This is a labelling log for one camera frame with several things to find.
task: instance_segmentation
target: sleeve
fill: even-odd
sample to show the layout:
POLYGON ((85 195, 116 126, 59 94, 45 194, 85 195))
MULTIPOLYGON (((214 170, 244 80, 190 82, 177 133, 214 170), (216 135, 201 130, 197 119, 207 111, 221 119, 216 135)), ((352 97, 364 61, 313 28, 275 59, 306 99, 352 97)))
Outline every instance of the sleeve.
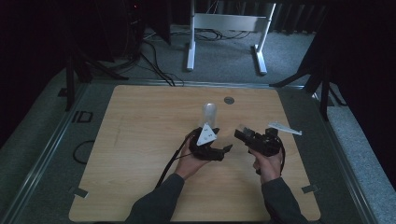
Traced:
POLYGON ((263 184, 262 195, 265 207, 275 223, 308 223, 308 220, 301 214, 300 206, 283 178, 280 177, 263 184))
POLYGON ((175 211, 178 196, 184 186, 184 179, 171 174, 154 191, 139 199, 132 207, 125 224, 168 223, 175 211))

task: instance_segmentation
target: hand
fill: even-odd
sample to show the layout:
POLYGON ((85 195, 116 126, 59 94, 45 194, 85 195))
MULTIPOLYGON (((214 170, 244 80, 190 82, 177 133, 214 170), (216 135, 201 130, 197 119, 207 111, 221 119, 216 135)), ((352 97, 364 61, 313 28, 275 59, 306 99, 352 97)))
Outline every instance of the hand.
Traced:
POLYGON ((280 177, 280 167, 282 164, 283 156, 281 151, 279 151, 279 153, 272 157, 266 157, 260 152, 255 151, 251 148, 249 149, 249 151, 256 157, 256 160, 253 163, 254 169, 260 169, 260 171, 262 172, 262 184, 265 184, 273 179, 277 179, 280 177))
POLYGON ((180 175, 184 180, 187 180, 190 176, 194 175, 201 167, 210 161, 201 161, 195 158, 190 151, 190 137, 184 147, 181 149, 180 159, 178 159, 177 168, 175 174, 180 175))

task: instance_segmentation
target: table top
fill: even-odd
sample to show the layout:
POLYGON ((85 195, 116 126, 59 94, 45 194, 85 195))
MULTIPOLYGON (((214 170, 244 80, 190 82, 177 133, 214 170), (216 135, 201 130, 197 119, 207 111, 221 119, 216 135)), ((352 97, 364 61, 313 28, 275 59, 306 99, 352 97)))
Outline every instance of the table top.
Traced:
MULTIPOLYGON (((233 148, 223 161, 212 161, 189 178, 173 221, 260 221, 269 215, 263 204, 254 157, 233 137, 239 124, 264 133, 268 123, 289 126, 275 90, 210 87, 118 86, 115 88, 69 217, 73 221, 123 221, 132 205, 151 192, 186 134, 197 128, 204 104, 217 106, 218 139, 212 147, 233 148), (225 103, 233 97, 234 103, 225 103)), ((286 149, 282 173, 303 215, 320 218, 304 165, 291 133, 279 132, 286 149)), ((175 170, 174 162, 168 174, 175 170)))

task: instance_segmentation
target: white metal frame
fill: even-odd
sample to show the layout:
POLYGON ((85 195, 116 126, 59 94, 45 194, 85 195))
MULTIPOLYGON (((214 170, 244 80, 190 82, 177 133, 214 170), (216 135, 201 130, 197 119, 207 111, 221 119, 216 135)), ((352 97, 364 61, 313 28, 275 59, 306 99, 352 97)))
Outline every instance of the white metal frame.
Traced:
POLYGON ((237 30, 249 32, 262 32, 259 44, 254 46, 257 64, 262 75, 267 74, 262 47, 270 28, 271 19, 274 14, 276 4, 273 3, 271 13, 268 17, 253 16, 236 16, 236 15, 219 15, 195 13, 195 0, 191 0, 191 40, 189 45, 189 55, 187 60, 187 70, 194 69, 195 60, 195 29, 213 29, 213 30, 237 30))

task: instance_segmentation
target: table leg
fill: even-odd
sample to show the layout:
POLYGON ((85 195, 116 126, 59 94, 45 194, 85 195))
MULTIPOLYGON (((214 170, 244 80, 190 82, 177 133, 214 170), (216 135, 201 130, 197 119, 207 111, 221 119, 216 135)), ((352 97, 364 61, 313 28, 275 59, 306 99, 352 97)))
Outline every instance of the table leg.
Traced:
POLYGON ((267 22, 264 26, 264 29, 262 30, 262 37, 260 38, 259 44, 254 46, 257 64, 259 66, 260 74, 262 74, 262 75, 267 74, 267 68, 265 66, 264 57, 262 56, 262 47, 264 46, 264 42, 265 42, 265 38, 267 37, 268 30, 270 29, 271 20, 272 20, 274 11, 275 11, 275 7, 276 7, 276 4, 273 3, 272 8, 271 8, 271 13, 267 17, 267 22))
POLYGON ((190 34, 191 40, 189 45, 189 56, 187 58, 187 70, 192 71, 194 69, 195 60, 195 26, 194 26, 194 16, 195 16, 195 0, 191 0, 191 22, 190 22, 190 34))

